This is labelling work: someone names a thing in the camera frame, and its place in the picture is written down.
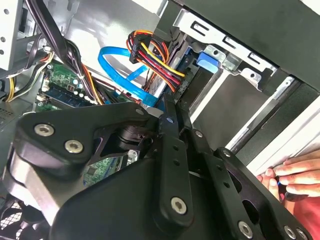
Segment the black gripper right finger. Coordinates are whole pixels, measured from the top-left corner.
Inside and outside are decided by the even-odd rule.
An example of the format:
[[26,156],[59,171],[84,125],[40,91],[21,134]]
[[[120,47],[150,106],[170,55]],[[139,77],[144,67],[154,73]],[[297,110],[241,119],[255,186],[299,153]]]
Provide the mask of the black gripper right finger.
[[184,240],[310,240],[305,227],[229,150],[212,150],[175,106],[186,143],[194,218]]

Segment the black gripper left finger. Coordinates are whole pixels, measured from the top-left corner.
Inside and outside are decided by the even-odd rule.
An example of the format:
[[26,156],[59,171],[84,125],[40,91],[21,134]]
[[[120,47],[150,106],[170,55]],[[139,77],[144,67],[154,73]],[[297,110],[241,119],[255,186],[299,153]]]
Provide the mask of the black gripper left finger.
[[173,164],[187,163],[172,98],[163,96],[156,109],[159,116],[125,102],[26,114],[16,125],[10,172],[52,225],[70,198],[105,180],[85,186],[89,164],[129,150],[140,153],[134,163],[156,160],[161,174],[171,172]]

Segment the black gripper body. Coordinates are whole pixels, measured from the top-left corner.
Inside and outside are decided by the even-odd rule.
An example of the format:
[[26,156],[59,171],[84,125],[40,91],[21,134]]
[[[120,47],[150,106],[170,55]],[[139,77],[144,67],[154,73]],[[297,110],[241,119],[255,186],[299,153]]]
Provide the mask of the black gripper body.
[[233,224],[201,155],[160,172],[155,159],[126,167],[70,198],[51,240],[231,240]]

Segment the person's hand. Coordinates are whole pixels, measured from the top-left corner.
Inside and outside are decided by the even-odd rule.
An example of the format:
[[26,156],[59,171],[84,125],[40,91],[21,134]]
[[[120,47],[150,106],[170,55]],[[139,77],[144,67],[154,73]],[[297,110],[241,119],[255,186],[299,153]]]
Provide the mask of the person's hand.
[[256,178],[277,200],[280,199],[278,183],[286,186],[286,191],[291,194],[319,197],[320,151],[287,159]]

